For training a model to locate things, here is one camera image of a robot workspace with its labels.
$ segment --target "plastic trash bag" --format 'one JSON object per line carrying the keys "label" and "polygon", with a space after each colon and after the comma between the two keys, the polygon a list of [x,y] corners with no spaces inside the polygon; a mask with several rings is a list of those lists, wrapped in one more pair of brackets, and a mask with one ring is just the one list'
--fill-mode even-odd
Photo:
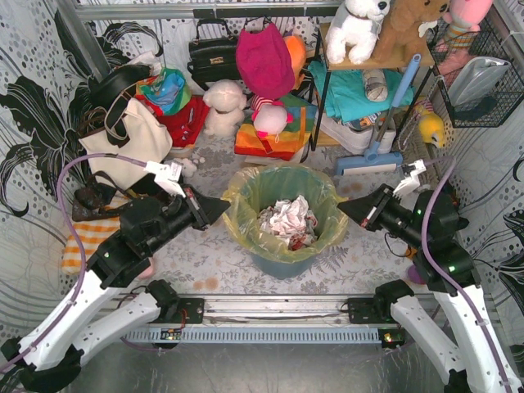
{"label": "plastic trash bag", "polygon": [[[291,251],[285,242],[260,230],[258,216],[277,200],[294,201],[300,194],[318,219],[318,240],[310,247]],[[346,235],[347,216],[337,209],[337,204],[346,199],[337,195],[326,174],[303,165],[245,168],[233,176],[222,198],[231,203],[223,218],[233,239],[265,260],[295,264],[314,257]]]}

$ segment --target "stuffed animal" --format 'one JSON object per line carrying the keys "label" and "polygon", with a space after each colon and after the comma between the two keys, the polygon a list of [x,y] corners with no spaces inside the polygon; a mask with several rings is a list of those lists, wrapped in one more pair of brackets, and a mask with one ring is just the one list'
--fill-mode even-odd
{"label": "stuffed animal", "polygon": [[272,102],[263,104],[253,113],[252,119],[259,138],[275,135],[277,141],[278,135],[286,128],[287,123],[292,123],[293,116],[287,113],[281,102]]}
{"label": "stuffed animal", "polygon": [[220,80],[204,93],[204,103],[210,108],[204,133],[232,137],[238,130],[238,124],[244,120],[243,109],[247,104],[240,86],[232,80]]}
{"label": "stuffed animal", "polygon": [[439,149],[444,146],[444,121],[433,111],[433,105],[428,99],[417,102],[415,118],[418,118],[418,131],[424,143],[431,143]]}
{"label": "stuffed animal", "polygon": [[449,0],[396,0],[391,13],[382,23],[373,59],[385,61],[396,44],[404,46],[404,60],[426,48],[426,32],[448,11]]}
{"label": "stuffed animal", "polygon": [[449,5],[449,12],[442,16],[449,26],[444,40],[438,43],[439,52],[447,51],[448,46],[471,47],[476,34],[464,34],[481,31],[479,23],[486,17],[492,4],[493,0],[453,0]]}
{"label": "stuffed animal", "polygon": [[306,50],[304,40],[297,35],[288,35],[284,37],[284,43],[286,43],[287,50],[291,56],[291,68],[295,75],[295,84],[293,90],[296,90],[302,84],[305,74],[300,74],[305,64]]}
{"label": "stuffed animal", "polygon": [[381,30],[381,23],[390,10],[390,0],[345,0],[329,26],[326,56],[331,64],[346,57],[346,44],[352,46],[348,58],[353,64],[365,62]]}

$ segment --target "blue broom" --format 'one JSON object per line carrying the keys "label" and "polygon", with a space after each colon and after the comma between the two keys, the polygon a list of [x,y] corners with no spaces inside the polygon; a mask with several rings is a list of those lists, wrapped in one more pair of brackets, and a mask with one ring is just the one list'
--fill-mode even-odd
{"label": "blue broom", "polygon": [[404,72],[404,76],[400,81],[399,87],[396,89],[395,96],[391,102],[390,110],[387,112],[386,121],[382,124],[378,132],[377,139],[370,148],[364,152],[364,156],[354,156],[339,158],[335,166],[335,174],[371,174],[375,172],[392,172],[399,165],[402,164],[402,155],[399,152],[378,154],[377,150],[380,146],[382,138],[386,133],[387,125],[393,117],[395,109],[400,105],[404,94],[408,90],[409,85],[415,74],[422,56],[416,54],[409,62],[408,69]]}

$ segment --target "beige tote bag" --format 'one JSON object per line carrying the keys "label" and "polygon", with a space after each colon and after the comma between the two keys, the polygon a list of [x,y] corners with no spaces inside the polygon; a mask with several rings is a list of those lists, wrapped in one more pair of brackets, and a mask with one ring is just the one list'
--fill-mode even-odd
{"label": "beige tote bag", "polygon": [[[171,136],[167,128],[156,121],[156,117],[140,101],[130,98],[121,119],[129,140],[119,147],[107,139],[107,132],[111,133],[112,130],[96,130],[80,139],[88,154],[111,153],[144,162],[161,162],[167,156],[173,145]],[[100,170],[106,172],[123,189],[133,186],[147,174],[142,167],[113,158],[92,158],[88,162],[92,173]],[[97,181],[112,185],[104,178],[97,177]]]}

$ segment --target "crumpled paper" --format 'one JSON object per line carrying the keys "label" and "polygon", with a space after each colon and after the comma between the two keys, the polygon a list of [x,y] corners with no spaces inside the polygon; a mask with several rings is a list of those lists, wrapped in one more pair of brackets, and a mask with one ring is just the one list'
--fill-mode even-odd
{"label": "crumpled paper", "polygon": [[299,195],[293,202],[277,201],[260,212],[260,230],[271,233],[287,244],[289,250],[311,246],[317,241],[314,229],[318,220],[309,209],[308,201]]}

